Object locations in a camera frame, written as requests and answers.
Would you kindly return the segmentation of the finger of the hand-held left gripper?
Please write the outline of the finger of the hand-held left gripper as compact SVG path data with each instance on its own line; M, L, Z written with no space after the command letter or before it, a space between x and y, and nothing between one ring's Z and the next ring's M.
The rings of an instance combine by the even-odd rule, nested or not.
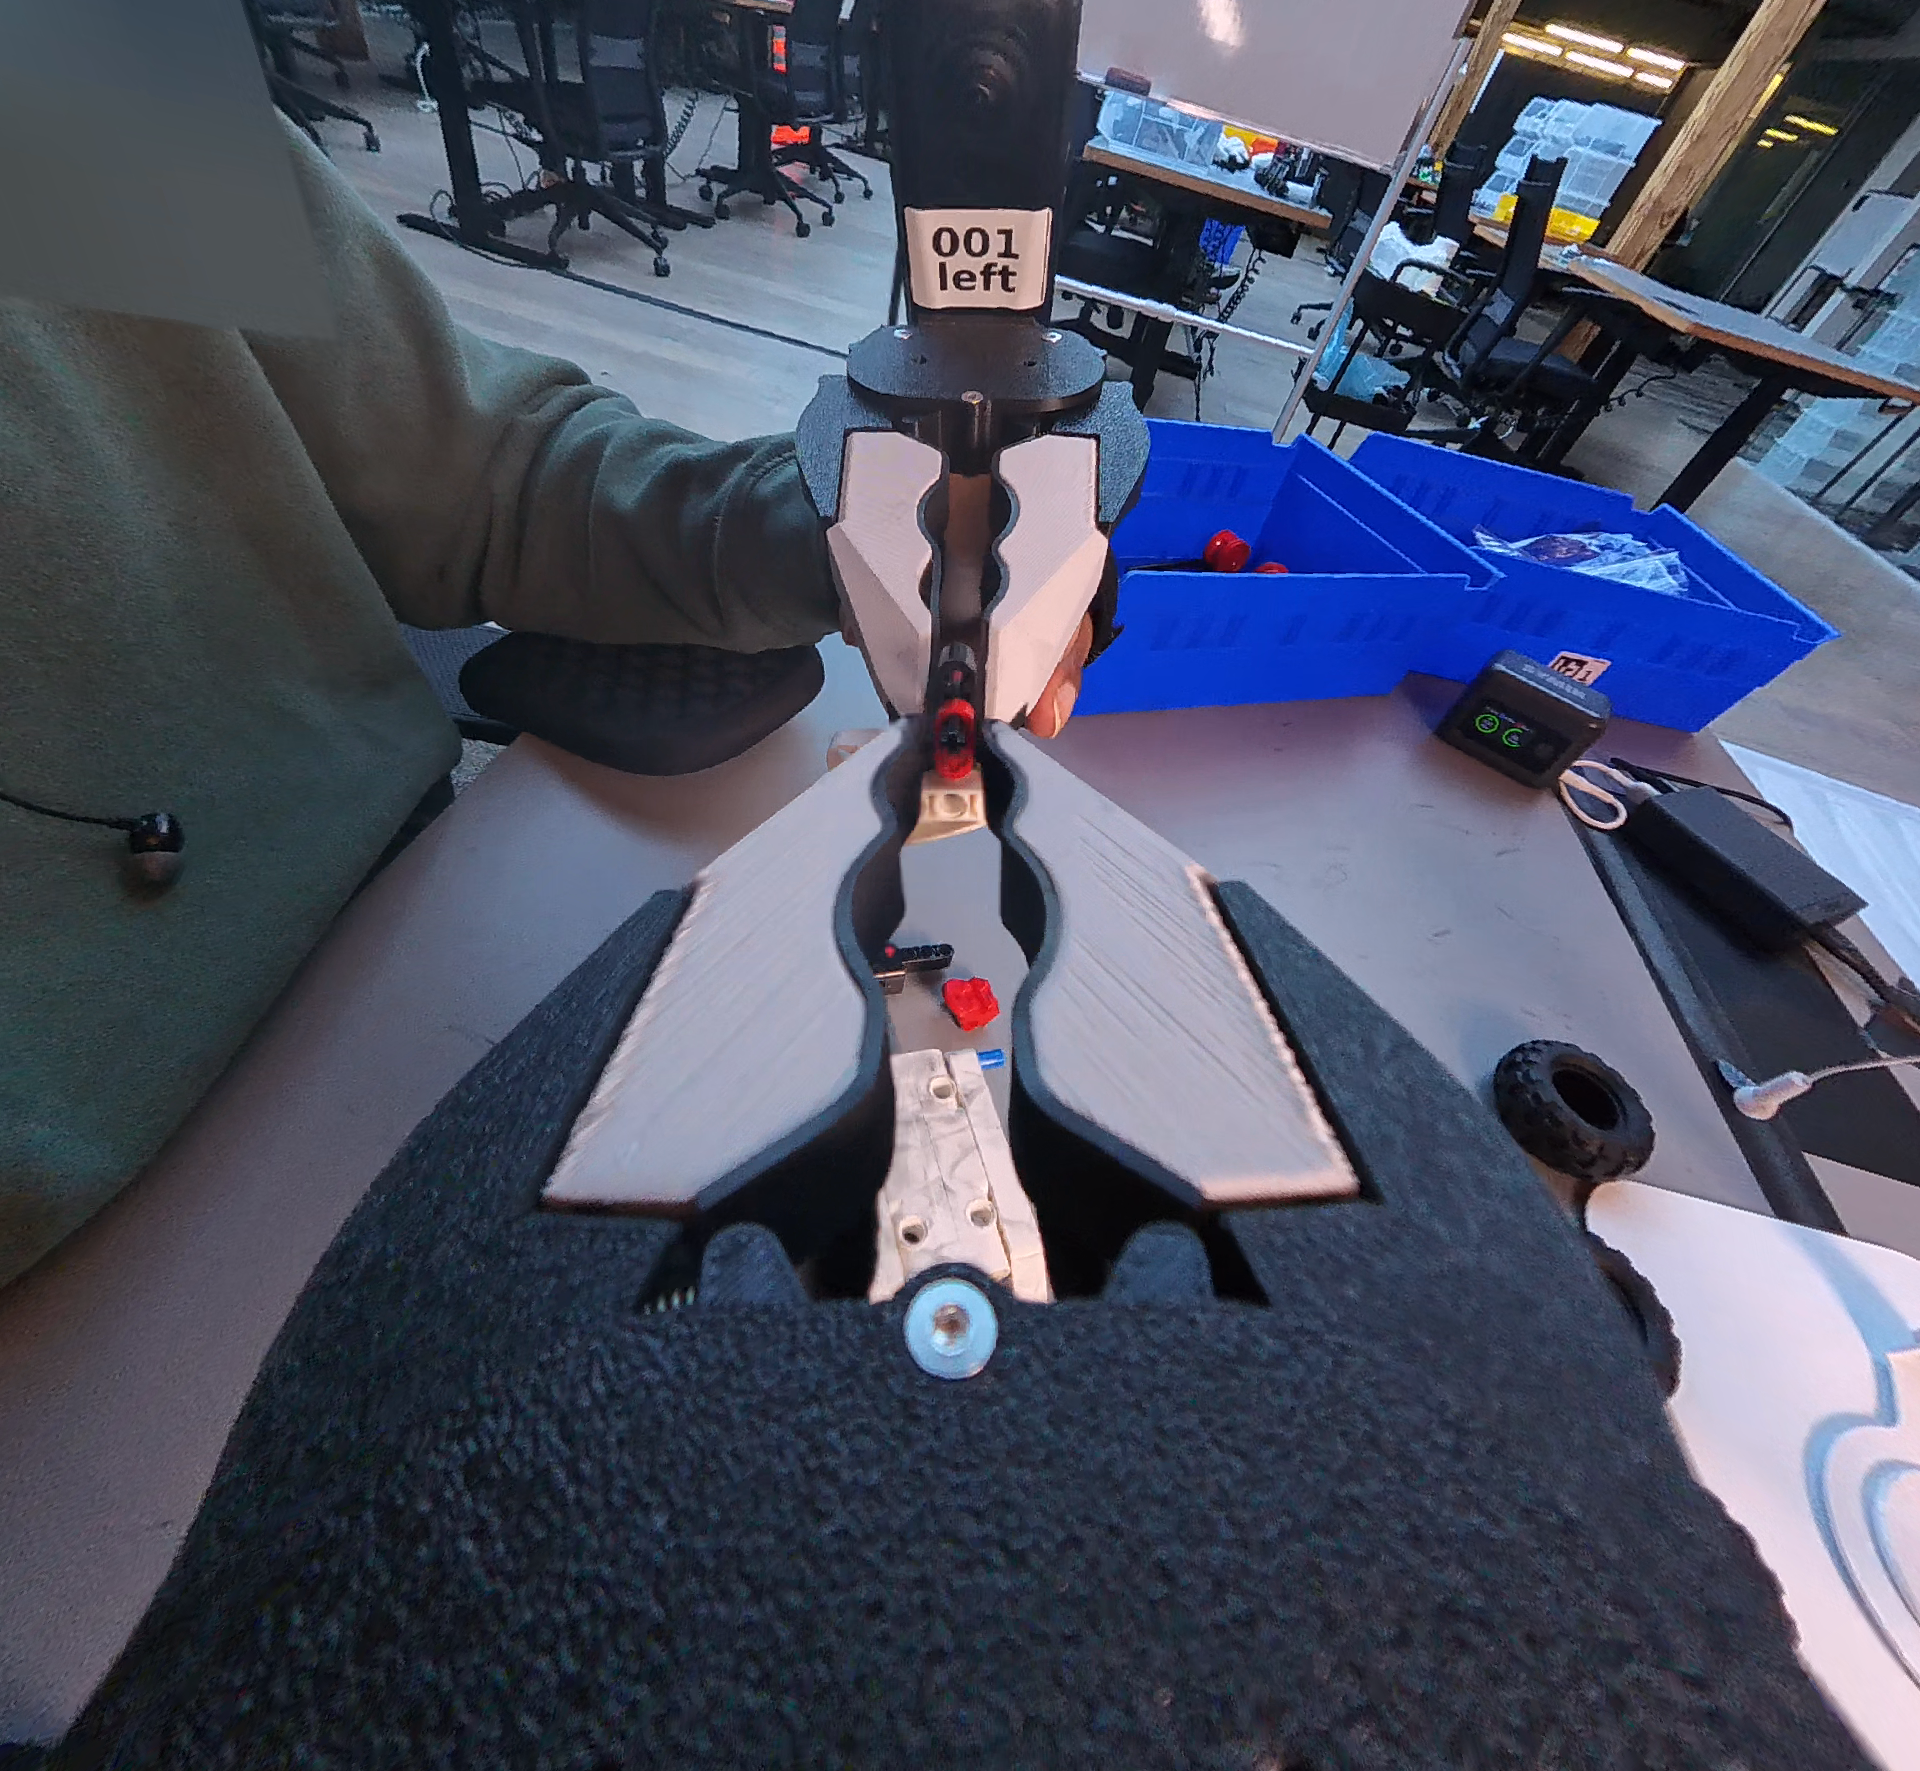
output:
M995 455L1007 517L995 536L999 595L982 606L982 715L1024 719L1043 696L1108 570L1096 526L1096 440L1024 440Z
M931 492L946 485L945 455L908 435L849 435L840 507L826 530L843 613L885 701L919 715L925 701L935 608L935 543L921 530Z

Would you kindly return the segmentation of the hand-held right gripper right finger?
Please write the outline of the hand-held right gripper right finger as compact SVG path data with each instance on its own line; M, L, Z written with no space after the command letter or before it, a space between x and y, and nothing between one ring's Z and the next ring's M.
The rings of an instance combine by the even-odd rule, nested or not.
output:
M1025 733L978 746L1002 923L1031 969L1015 1080L1057 1130L1191 1207L1352 1198L1215 880Z

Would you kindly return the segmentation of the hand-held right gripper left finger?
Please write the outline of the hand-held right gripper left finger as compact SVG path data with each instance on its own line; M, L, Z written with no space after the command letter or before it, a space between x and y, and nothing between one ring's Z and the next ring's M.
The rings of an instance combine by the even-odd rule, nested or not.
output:
M843 1111L870 996L834 921L891 832L875 788L901 752L893 722L696 876L544 1207L710 1213Z

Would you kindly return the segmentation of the white brick toy truck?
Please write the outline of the white brick toy truck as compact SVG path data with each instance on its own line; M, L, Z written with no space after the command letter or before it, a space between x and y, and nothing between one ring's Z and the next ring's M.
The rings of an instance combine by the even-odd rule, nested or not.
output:
M971 1266L1011 1299L1052 1302L1037 1213L977 1050L891 1060L893 1160L875 1195L870 1302L891 1302L931 1266Z

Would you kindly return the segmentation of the small white red brick assembly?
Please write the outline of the small white red brick assembly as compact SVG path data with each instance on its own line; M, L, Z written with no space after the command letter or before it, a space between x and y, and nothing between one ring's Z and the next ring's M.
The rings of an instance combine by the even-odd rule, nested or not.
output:
M940 649L925 701L925 774L919 820L906 846L962 838L986 823L986 788L977 758L978 673L965 643Z

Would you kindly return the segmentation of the person's left forearm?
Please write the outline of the person's left forearm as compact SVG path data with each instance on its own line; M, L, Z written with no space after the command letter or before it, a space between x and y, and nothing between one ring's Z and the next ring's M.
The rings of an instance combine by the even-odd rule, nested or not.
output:
M711 443L587 391L513 418L429 543L401 519L380 585L401 625L499 625L596 646L766 652L840 631L793 440Z

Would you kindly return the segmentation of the grey desk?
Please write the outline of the grey desk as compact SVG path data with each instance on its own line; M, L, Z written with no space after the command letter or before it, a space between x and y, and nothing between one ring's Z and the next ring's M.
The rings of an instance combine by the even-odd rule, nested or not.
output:
M1651 1103L1658 1188L1762 1213L1578 833L1428 733L1445 696L1075 715L1052 756L1259 889L1462 1080L1513 1042L1585 1046ZM823 696L710 774L513 746L361 891L159 1160L5 1290L5 1739L61 1734L119 1658L298 1287L420 1116L875 719L829 646Z

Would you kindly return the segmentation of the black desk mat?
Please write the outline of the black desk mat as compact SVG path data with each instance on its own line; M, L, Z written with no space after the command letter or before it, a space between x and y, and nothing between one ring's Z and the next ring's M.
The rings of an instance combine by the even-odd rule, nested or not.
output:
M1915 1255L1915 992L1854 921L1767 956L1659 865L1571 820L1762 1205Z

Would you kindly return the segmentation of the person's left hand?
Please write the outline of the person's left hand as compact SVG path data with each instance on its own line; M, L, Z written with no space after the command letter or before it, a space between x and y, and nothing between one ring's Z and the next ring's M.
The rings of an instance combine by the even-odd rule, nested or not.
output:
M1062 726L1067 722L1084 678L1085 678L1090 646L1095 646L1095 616L1085 613L1078 626L1073 631L1067 646L1062 649L1062 661L1054 662L1039 700L1025 712L1025 732L1033 738L1057 738Z

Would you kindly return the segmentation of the black office chair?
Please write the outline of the black office chair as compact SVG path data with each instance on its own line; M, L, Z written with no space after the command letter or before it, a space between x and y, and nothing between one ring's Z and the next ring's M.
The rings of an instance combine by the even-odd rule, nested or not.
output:
M243 0L243 9L278 110L314 144L319 144L314 117L361 124L363 146L378 155L380 140L361 110L331 102L292 79L292 49L327 62L314 44L298 38L298 34L331 25L331 0Z
M582 0L574 34L577 74L543 62L527 106L543 136L543 201L557 210L547 249L568 228L604 216L646 241L665 277L659 0Z
M840 62L843 0L793 0L781 17L758 15L742 38L734 87L737 163L699 167L699 201L727 221L730 201L747 194L793 215L793 237L807 237L805 205L834 224L840 180L872 187L823 146L823 124L849 117Z
M1597 384L1571 358L1518 336L1563 167L1563 158L1528 159L1491 268L1466 259L1472 231L1409 241L1381 224L1306 384L1306 433L1328 421L1341 435L1458 443L1510 421L1528 443L1594 403Z

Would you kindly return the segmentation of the black toy tyre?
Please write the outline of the black toy tyre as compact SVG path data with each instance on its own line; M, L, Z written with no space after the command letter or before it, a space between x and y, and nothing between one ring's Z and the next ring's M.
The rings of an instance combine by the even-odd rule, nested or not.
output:
M1491 1107L1523 1154L1580 1184L1624 1179L1652 1160L1640 1092L1563 1042L1513 1046L1491 1073Z
M1590 1255L1598 1275L1617 1293L1651 1371L1658 1376L1659 1394L1669 1401L1680 1384L1680 1342L1668 1315L1668 1306L1658 1299L1652 1284L1630 1266L1627 1255L1610 1246L1598 1233L1585 1233Z

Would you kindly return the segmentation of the black power bank with screen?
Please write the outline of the black power bank with screen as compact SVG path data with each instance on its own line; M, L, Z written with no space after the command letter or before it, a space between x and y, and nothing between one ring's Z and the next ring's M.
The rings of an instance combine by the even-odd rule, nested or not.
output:
M1610 726L1610 701L1521 652L1501 652L1462 690L1436 738L1532 790L1551 790Z

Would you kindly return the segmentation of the clear plastic bags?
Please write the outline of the clear plastic bags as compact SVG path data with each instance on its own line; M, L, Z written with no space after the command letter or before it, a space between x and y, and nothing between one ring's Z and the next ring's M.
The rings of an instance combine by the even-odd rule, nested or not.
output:
M1634 536L1573 530L1507 543L1484 526L1475 526L1475 553L1545 570L1604 578L1610 585L1627 585L1673 599L1687 595L1687 575L1680 555L1673 548L1658 548Z

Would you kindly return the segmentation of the black power adapter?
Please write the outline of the black power adapter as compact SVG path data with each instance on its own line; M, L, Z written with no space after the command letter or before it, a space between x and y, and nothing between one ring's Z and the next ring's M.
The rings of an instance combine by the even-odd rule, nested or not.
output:
M1863 893L1713 788L1641 800L1621 840L1767 956L1865 909Z

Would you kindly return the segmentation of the stack of clear plastic boxes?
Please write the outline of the stack of clear plastic boxes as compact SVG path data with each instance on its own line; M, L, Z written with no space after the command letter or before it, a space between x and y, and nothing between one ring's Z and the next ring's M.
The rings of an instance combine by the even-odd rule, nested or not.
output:
M1532 159L1563 159L1556 207L1598 221L1658 130L1659 120L1640 110L1535 95L1475 201L1495 207L1532 175Z

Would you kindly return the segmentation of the black earbud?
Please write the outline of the black earbud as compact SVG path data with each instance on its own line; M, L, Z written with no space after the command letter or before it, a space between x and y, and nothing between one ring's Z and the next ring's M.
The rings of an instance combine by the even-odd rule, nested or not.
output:
M19 808L19 813L27 813L27 817L57 820L57 823L74 823L74 826L95 826L95 832L121 833L126 838L126 876L127 876L131 889L166 891L182 874L184 826L178 823L175 813L88 817L88 813L57 808L57 804L45 804L45 803L34 803L34 800L23 800L23 795L11 795L11 790L5 790L5 804Z

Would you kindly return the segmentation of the person's green sweatshirt torso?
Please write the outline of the person's green sweatshirt torso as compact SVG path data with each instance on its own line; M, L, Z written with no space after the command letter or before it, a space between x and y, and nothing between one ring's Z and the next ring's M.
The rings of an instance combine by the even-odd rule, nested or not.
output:
M454 766L380 570L499 425L420 270L280 133L327 340L5 302L5 788L184 826L141 891L121 833L5 808L5 1278L158 1160Z

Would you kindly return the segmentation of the white booklet stand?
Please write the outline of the white booklet stand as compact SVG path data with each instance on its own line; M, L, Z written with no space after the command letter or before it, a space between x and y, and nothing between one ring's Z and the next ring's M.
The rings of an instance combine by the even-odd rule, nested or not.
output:
M1915 1341L1915 1188L1813 1160L1846 1233L1767 1213L1718 1087L1685 1046L1580 1032L1659 1130L1646 1171L1590 1221L1668 1306L1680 1341L1669 1426L1783 1590L1802 1664L1884 1769L1915 1769L1915 1683L1858 1610L1819 1510L1831 1441L1892 1420L1884 1363Z

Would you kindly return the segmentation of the white paper sheet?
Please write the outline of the white paper sheet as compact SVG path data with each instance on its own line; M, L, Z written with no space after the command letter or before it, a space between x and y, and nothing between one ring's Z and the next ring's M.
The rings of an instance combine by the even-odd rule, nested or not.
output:
M1800 846L1865 899L1865 926L1915 978L1915 808L1743 746L1725 752L1789 813Z

